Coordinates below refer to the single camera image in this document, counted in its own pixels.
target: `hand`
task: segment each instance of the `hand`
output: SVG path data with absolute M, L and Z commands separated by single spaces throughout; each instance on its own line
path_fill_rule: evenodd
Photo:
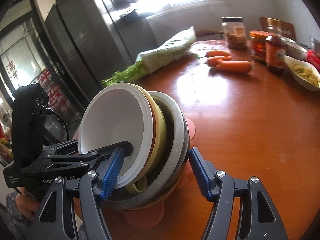
M 37 211 L 40 203 L 27 194 L 18 194 L 16 196 L 16 205 L 21 215 L 23 215 L 29 221 L 32 221 L 35 215 L 34 212 Z

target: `sauce bottle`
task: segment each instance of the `sauce bottle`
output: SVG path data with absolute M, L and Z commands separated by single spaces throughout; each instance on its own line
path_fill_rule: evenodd
M 266 66 L 274 74 L 282 74 L 284 71 L 284 55 L 287 44 L 282 38 L 281 21 L 267 19 L 270 36 L 266 38 Z

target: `black jar lid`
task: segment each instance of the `black jar lid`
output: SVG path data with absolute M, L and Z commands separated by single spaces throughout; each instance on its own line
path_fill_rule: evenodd
M 241 23 L 243 22 L 242 17 L 222 17 L 224 23 Z

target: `chair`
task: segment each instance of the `chair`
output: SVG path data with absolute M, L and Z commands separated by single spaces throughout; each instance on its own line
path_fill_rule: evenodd
M 211 35 L 216 35 L 216 34 L 220 34 L 220 38 L 223 40 L 223 32 L 220 32 L 220 31 L 211 31 L 211 30 L 200 30 L 200 31 L 196 31 L 196 37 L 197 37 L 197 38 L 206 37 L 206 36 L 211 36 Z
M 264 32 L 267 32 L 268 31 L 267 18 L 260 17 L 260 23 L 261 23 L 262 30 Z M 282 29 L 282 36 L 292 39 L 294 41 L 297 41 L 296 32 L 294 31 L 294 26 L 291 23 L 281 21 L 281 29 Z

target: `carrot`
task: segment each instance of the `carrot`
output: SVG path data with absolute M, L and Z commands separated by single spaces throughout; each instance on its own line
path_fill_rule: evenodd
M 216 69 L 229 72 L 249 73 L 252 67 L 249 61 L 223 61 L 218 59 Z
M 215 57 L 215 56 L 225 56 L 225 57 L 230 57 L 231 54 L 224 51 L 224 50 L 210 50 L 205 54 L 206 57 Z
M 215 57 L 209 57 L 207 59 L 207 64 L 210 67 L 214 67 L 218 64 L 218 59 L 222 59 L 224 61 L 231 61 L 231 57 L 225 57 L 225 56 L 215 56 Z

